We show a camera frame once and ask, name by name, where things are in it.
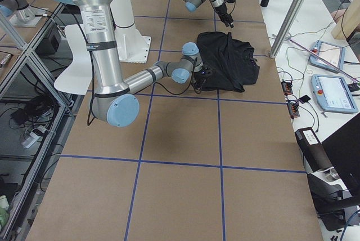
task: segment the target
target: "black cable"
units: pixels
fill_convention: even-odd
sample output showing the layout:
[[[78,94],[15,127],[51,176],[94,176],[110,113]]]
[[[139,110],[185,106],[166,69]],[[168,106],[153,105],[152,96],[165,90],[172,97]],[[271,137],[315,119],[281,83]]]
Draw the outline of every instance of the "black cable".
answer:
[[[337,8],[337,10],[336,10],[336,13],[335,13],[335,15],[334,15],[334,19],[327,25],[327,27],[322,28],[322,29],[320,29],[320,30],[317,31],[317,32],[298,33],[298,34],[292,35],[292,37],[294,37],[294,36],[296,36],[296,35],[300,35],[300,34],[318,33],[318,32],[320,32],[320,31],[322,31],[322,30],[325,30],[325,31],[323,32],[323,34],[320,36],[320,38],[319,38],[319,40],[321,40],[321,38],[325,35],[326,30],[332,25],[332,23],[333,23],[334,21],[336,21],[339,17],[341,17],[341,16],[339,16],[338,18],[336,18],[336,15],[338,14],[338,11],[339,11],[341,5],[342,5],[345,1],[346,1],[346,0],[343,0],[343,1],[339,4],[339,6],[338,6],[338,8]]]
[[[347,62],[347,61],[344,61],[344,64],[348,64],[348,65],[360,65],[360,63],[353,63],[353,62]]]
[[[287,71],[285,71],[285,70],[279,71],[279,72],[277,72],[277,73],[278,73],[278,74],[283,73],[283,75],[282,75],[282,81],[283,81],[283,82],[284,82],[284,81],[290,81],[290,82],[292,83],[293,80],[294,80],[294,79],[293,79],[293,76],[292,76],[289,72],[287,72]],[[284,80],[284,74],[289,75],[291,79]]]
[[[315,126],[315,117],[314,117],[314,115],[308,109],[302,107],[301,105],[299,105],[299,107],[306,110],[311,115],[311,117],[313,118],[313,124],[312,124],[311,128],[313,128]]]
[[[317,112],[316,112],[316,110],[314,109],[313,105],[311,105],[309,101],[307,101],[307,104],[309,104],[310,107],[311,107],[311,108],[313,109],[313,111],[315,112],[316,119],[317,119],[317,128],[316,128],[315,132],[319,132],[319,126],[320,126],[319,115],[317,114]]]
[[[67,67],[68,67],[68,66],[66,66],[66,65],[63,65],[62,63],[59,63],[59,62],[58,62],[58,61],[56,61],[54,58],[49,57],[49,56],[47,56],[47,55],[43,55],[43,56],[40,56],[40,57],[47,58],[47,59],[49,59],[49,60],[53,61],[54,63],[56,63],[56,64],[58,64],[58,65],[60,65],[60,66],[63,66],[63,67],[65,67],[65,68],[67,68]]]
[[[44,190],[44,189],[42,188],[42,182],[43,182],[43,180],[45,180],[44,177],[45,177],[46,173],[47,173],[47,172],[51,169],[51,167],[54,166],[58,161],[59,161],[59,160],[56,159],[56,160],[45,170],[45,172],[44,172],[44,174],[43,174],[43,176],[42,176],[42,178],[41,178],[41,180],[40,180],[40,189],[41,189],[42,192],[46,192],[46,190]]]
[[[14,56],[11,52],[7,52],[7,51],[0,51],[2,53],[6,53],[6,54],[11,54],[12,56]]]
[[[349,224],[350,224],[350,221],[351,221],[351,220],[353,219],[353,217],[354,217],[356,214],[358,214],[358,213],[360,213],[360,209],[359,209],[359,210],[356,210],[356,211],[349,217],[349,219],[347,220],[347,222],[346,222],[346,224],[345,224],[344,230],[343,230],[343,232],[341,233],[341,237],[340,237],[340,240],[339,240],[339,241],[343,241],[345,231],[346,231],[346,229],[348,228],[348,226],[349,226]]]
[[[79,27],[79,29],[81,31],[81,34],[83,35],[85,43],[88,44],[88,39],[86,38],[86,35],[85,35],[84,31],[83,31],[83,28],[81,28],[81,25],[80,25],[80,22],[78,21],[78,18],[66,6],[65,6],[65,9],[68,11],[68,13],[70,13],[74,17],[74,19],[76,21],[76,24],[78,25],[78,27]],[[92,76],[91,86],[92,86],[92,88],[91,88],[91,99],[90,99],[89,113],[88,113],[88,118],[87,118],[87,126],[90,126],[92,124],[92,122],[94,121],[94,119],[95,119],[95,115],[94,115],[94,112],[92,110],[92,104],[93,104],[94,97],[95,97],[95,68],[94,68],[94,59],[93,59],[94,56],[93,56],[92,52],[89,52],[89,55],[90,55],[90,61],[91,61],[91,76]]]
[[[64,26],[66,26],[66,24],[61,20],[61,18],[60,18],[59,16],[57,16],[54,12],[51,12],[50,10],[47,10],[47,9],[44,9],[44,8],[40,8],[40,7],[37,7],[37,6],[33,6],[33,5],[30,5],[30,6],[36,8],[36,9],[40,9],[40,10],[43,10],[43,11],[46,11],[46,12],[51,13],[51,15],[53,15],[54,17],[56,17]]]
[[[58,71],[58,70],[61,70],[61,69],[65,69],[66,66],[63,66],[61,68],[56,68],[56,69],[53,69],[53,70],[50,70],[51,73],[55,72],[55,71]]]
[[[31,84],[32,86],[34,86],[36,93],[38,93],[38,94],[40,94],[40,95],[43,95],[43,94],[46,93],[43,89],[41,89],[40,87],[37,86],[38,82],[37,82],[36,84],[34,84],[34,83],[32,83],[32,82],[25,76],[25,74],[24,74],[23,72],[20,71],[20,74],[24,77],[24,79],[25,79],[29,84]]]
[[[8,108],[8,109],[6,109],[5,111],[3,111],[3,112],[0,114],[0,118],[1,118],[1,116],[3,116],[7,111],[9,111],[9,110],[11,110],[11,109],[21,110],[22,108],[19,108],[19,107],[11,107],[11,108]]]
[[[26,128],[25,123],[22,124],[22,126],[20,126],[20,127],[12,127],[12,126],[10,125],[11,120],[12,120],[12,118],[9,119],[9,121],[8,121],[8,126],[9,126],[9,128],[11,128],[12,130],[19,130],[19,129],[21,129],[21,128]]]
[[[155,84],[160,85],[163,89],[166,90],[166,92],[170,93],[171,95],[174,95],[174,96],[182,95],[182,94],[185,93],[185,92],[190,88],[190,86],[192,85],[192,80],[194,79],[195,63],[196,63],[196,60],[194,60],[194,62],[193,62],[193,64],[192,64],[192,72],[191,72],[191,78],[190,78],[189,84],[188,84],[188,86],[185,88],[185,90],[183,90],[182,92],[180,92],[180,93],[173,93],[172,91],[168,90],[164,85],[162,85],[160,82],[155,82],[154,85],[155,85]]]
[[[55,116],[56,116],[57,113],[59,112],[59,105],[56,104],[56,102],[55,102],[55,100],[54,100],[54,98],[53,98],[52,96],[49,96],[49,97],[50,97],[50,99],[53,101],[53,114],[52,114],[50,123],[47,124],[47,127],[46,127],[47,130],[45,131],[45,133],[44,133],[44,135],[43,135],[43,139],[45,139],[45,138],[47,137],[48,133],[50,132],[48,129],[51,128],[51,126],[53,125],[53,123],[54,123],[54,121],[55,121]],[[42,141],[40,142],[40,146],[39,146],[39,148],[38,148],[38,151],[36,152],[36,154],[35,154],[33,160],[31,161],[28,169],[27,169],[26,172],[24,173],[24,177],[23,177],[23,180],[22,180],[22,182],[21,182],[20,188],[22,188],[22,187],[24,186],[26,177],[28,176],[28,174],[29,174],[29,172],[30,172],[30,169],[33,167],[33,164],[34,164],[34,162],[36,161],[36,158],[37,158],[37,156],[39,155],[39,152],[40,152],[40,150],[42,149],[43,144],[44,144],[44,141],[42,140]]]

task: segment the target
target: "desk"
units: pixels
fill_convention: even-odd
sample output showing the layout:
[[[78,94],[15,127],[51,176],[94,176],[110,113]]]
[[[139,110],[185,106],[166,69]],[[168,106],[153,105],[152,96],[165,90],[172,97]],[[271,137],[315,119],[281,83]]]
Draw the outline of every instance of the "desk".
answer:
[[[292,1],[293,0],[270,0],[268,7],[261,8],[269,37],[271,37],[272,34],[277,34]],[[331,22],[332,17],[322,0],[305,0],[290,29],[290,33],[292,35],[295,35],[298,33],[316,32],[322,28],[327,27]],[[348,45],[346,41],[333,39],[331,31],[334,26],[335,23],[331,24],[329,28],[326,29],[326,31],[323,30],[318,33],[296,35],[293,39],[308,49],[312,48],[315,42],[319,40],[322,35],[323,37],[321,40],[323,41],[337,44],[339,46]],[[320,141],[323,141],[332,133],[334,133],[338,128],[344,125],[348,120],[353,118],[355,114],[339,114],[328,112],[326,113],[326,116],[321,114],[322,110],[316,103],[316,98],[311,91],[310,78],[312,74],[335,74],[312,65],[307,65],[309,57],[308,54],[298,50],[288,50],[288,62],[286,58],[286,50],[289,47],[296,47],[296,45],[292,44],[291,42],[284,42],[278,55],[276,56],[276,65],[279,67],[278,71],[281,71],[283,69],[292,74],[294,79],[301,78],[302,75],[294,69],[290,68],[289,65],[295,69],[300,70],[301,72],[304,72],[304,81],[294,81],[292,88],[294,94],[297,97],[302,97],[304,95],[308,95],[309,97],[311,97],[312,100],[309,102],[313,105],[319,116],[319,131],[316,133],[316,135]],[[358,63],[358,59],[356,58],[350,47],[345,48],[345,52],[345,61]],[[360,65],[344,64],[343,69],[353,77],[360,77]],[[289,76],[284,75],[284,79],[289,79]],[[349,79],[345,78],[345,80],[347,83],[350,83]],[[360,99],[355,97],[354,100],[359,107]],[[309,105],[304,104],[302,106],[308,109],[312,114],[314,114],[313,109]],[[299,109],[299,112],[300,117],[294,119],[294,131],[298,130],[299,128],[309,127],[312,125],[312,117],[309,115],[309,113],[307,113],[304,109],[301,108]],[[329,240],[334,234],[339,235],[336,232],[328,232],[325,227],[322,227],[322,233],[324,240]],[[359,239],[359,235],[360,227],[350,227],[346,230],[344,240],[355,241]]]
[[[259,80],[244,93],[147,88],[121,129],[87,127],[87,96],[27,241],[322,240],[258,0],[237,0],[231,30],[208,3],[194,14],[181,0],[132,5],[152,45],[146,65],[123,66],[125,77],[220,30],[255,47]]]

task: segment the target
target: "wire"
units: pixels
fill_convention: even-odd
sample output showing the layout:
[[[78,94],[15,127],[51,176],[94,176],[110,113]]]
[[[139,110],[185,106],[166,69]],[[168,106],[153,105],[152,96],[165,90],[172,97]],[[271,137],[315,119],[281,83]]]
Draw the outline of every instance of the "wire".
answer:
[[[68,11],[68,13],[70,13],[74,17],[74,19],[76,21],[76,24],[78,25],[78,27],[79,27],[79,29],[81,31],[81,34],[83,35],[85,43],[88,44],[88,39],[86,38],[86,35],[85,35],[84,31],[83,31],[83,28],[81,28],[81,25],[80,25],[80,22],[78,21],[78,18],[66,6],[65,6],[65,9]],[[91,76],[92,76],[91,87],[92,88],[91,88],[91,99],[90,99],[89,113],[88,113],[88,117],[87,117],[87,126],[90,126],[92,124],[92,122],[94,121],[94,119],[95,119],[95,115],[94,115],[94,112],[92,110],[92,105],[93,105],[94,97],[95,97],[95,68],[94,68],[94,59],[93,59],[94,56],[93,56],[91,51],[89,52],[89,55],[90,55],[90,61],[91,61]]]
[[[43,176],[42,176],[42,178],[41,178],[41,180],[40,180],[40,189],[41,189],[42,192],[46,192],[46,190],[44,190],[44,189],[42,188],[42,182],[43,182],[43,180],[45,180],[44,177],[45,177],[46,173],[47,173],[47,172],[51,169],[51,167],[54,166],[58,161],[59,161],[59,160],[56,159],[56,160],[45,170],[45,172],[44,172],[44,174],[43,174]]]
[[[193,62],[193,64],[192,64],[191,78],[190,78],[190,81],[189,81],[188,86],[184,89],[184,91],[182,91],[182,92],[180,92],[180,93],[173,93],[172,91],[168,90],[164,85],[162,85],[160,82],[155,82],[154,85],[155,85],[155,84],[160,85],[163,89],[166,90],[166,92],[170,93],[171,95],[174,95],[174,96],[182,95],[182,94],[185,93],[185,92],[190,88],[190,86],[192,85],[192,80],[194,79],[195,63],[196,63],[196,60],[195,60],[195,61]]]
[[[348,65],[360,65],[360,63],[353,63],[353,62],[347,62],[347,61],[344,61],[344,64],[348,64]]]
[[[6,109],[5,111],[3,111],[3,112],[0,114],[0,118],[1,118],[1,116],[3,116],[7,111],[12,110],[12,109],[21,110],[22,108],[19,108],[19,107],[11,107],[11,108],[8,108],[8,109]]]
[[[302,107],[301,105],[299,105],[299,107],[302,108],[303,110],[306,110],[311,115],[311,117],[313,118],[313,124],[312,124],[311,128],[313,128],[315,126],[315,117],[314,117],[314,115],[308,109]]]
[[[56,63],[56,64],[58,64],[58,65],[60,65],[60,66],[62,66],[62,67],[65,67],[65,68],[67,68],[67,67],[68,67],[67,65],[63,65],[62,63],[59,63],[59,62],[58,62],[58,61],[56,61],[54,58],[49,57],[49,56],[47,56],[47,55],[42,55],[41,57],[43,57],[43,58],[47,58],[47,59],[49,59],[49,60],[53,61],[54,63]]]
[[[37,6],[33,6],[33,5],[30,5],[30,6],[36,8],[36,9],[40,9],[40,10],[49,12],[51,15],[53,15],[54,17],[56,17],[64,26],[66,26],[66,24],[61,20],[61,18],[60,18],[59,16],[57,16],[54,12],[51,12],[50,10],[47,10],[47,9],[44,9],[44,8],[40,8],[40,7],[37,7]]]
[[[291,69],[293,69],[293,70],[295,70],[295,71],[297,71],[297,72],[299,72],[301,75],[302,75],[302,77],[300,78],[300,79],[295,79],[295,80],[303,80],[304,79],[304,77],[305,77],[305,71],[304,72],[301,72],[300,70],[298,70],[298,69],[296,69],[296,68],[294,68],[294,67],[292,67],[291,65],[290,65],[290,59],[289,59],[289,49],[294,49],[294,50],[298,50],[298,51],[302,51],[302,52],[305,52],[304,50],[301,50],[301,49],[299,49],[299,48],[296,48],[296,47],[288,47],[287,49],[286,49],[286,54],[285,54],[285,57],[286,57],[286,60],[287,60],[287,65],[291,68]]]
[[[285,71],[285,70],[282,69],[282,71],[278,71],[278,74],[280,74],[280,73],[283,73],[282,79],[281,79],[283,82],[288,81],[288,82],[290,82],[291,84],[293,83],[293,77],[292,77],[292,75],[291,75],[289,72],[287,72],[287,71]],[[284,75],[285,75],[285,74],[289,75],[291,79],[284,80]]]
[[[326,30],[332,25],[332,23],[335,22],[337,19],[339,19],[339,18],[341,17],[341,16],[339,16],[339,17],[336,18],[336,15],[338,14],[341,5],[342,5],[345,1],[346,1],[346,0],[343,0],[343,1],[341,2],[341,4],[339,4],[339,6],[338,6],[338,8],[337,8],[337,10],[336,10],[336,13],[335,13],[335,15],[334,15],[334,19],[332,19],[331,22],[329,22],[329,24],[327,25],[327,27],[322,28],[322,29],[320,29],[320,30],[318,30],[318,31],[316,31],[316,32],[298,33],[298,34],[292,35],[292,37],[294,37],[294,36],[296,36],[296,35],[301,35],[301,34],[311,34],[311,33],[312,33],[312,34],[316,34],[316,33],[318,33],[318,32],[321,32],[322,30],[325,30],[325,31],[323,32],[323,34],[320,36],[320,38],[319,38],[319,40],[320,40],[320,39],[325,35]]]
[[[58,70],[61,70],[61,69],[65,69],[66,66],[63,66],[61,68],[56,68],[56,69],[53,69],[53,70],[50,70],[51,73],[55,72],[55,71],[58,71]]]
[[[309,104],[310,107],[311,107],[311,108],[313,109],[313,111],[315,112],[316,119],[317,119],[317,128],[316,128],[315,132],[319,132],[319,126],[320,126],[319,115],[317,114],[317,112],[316,112],[316,110],[314,109],[313,105],[311,105],[309,101],[307,101],[307,104]]]
[[[6,54],[11,54],[12,56],[14,56],[11,52],[7,52],[7,51],[0,51],[2,53],[6,53]]]
[[[32,82],[25,76],[25,74],[24,74],[23,72],[20,71],[20,74],[22,75],[22,77],[23,77],[29,84],[31,84],[32,86],[35,87],[35,91],[36,91],[38,94],[43,95],[43,94],[46,93],[43,89],[41,89],[40,87],[38,87],[37,84],[32,83]]]
[[[356,214],[358,214],[358,213],[360,213],[360,209],[357,210],[357,211],[355,211],[355,212],[349,217],[349,219],[347,220],[347,222],[346,222],[346,224],[345,224],[344,230],[343,230],[343,232],[341,233],[341,237],[340,237],[340,240],[339,240],[339,241],[343,241],[345,231],[346,231],[347,227],[349,226],[350,221],[351,221],[351,220],[353,219],[353,217],[354,217]]]

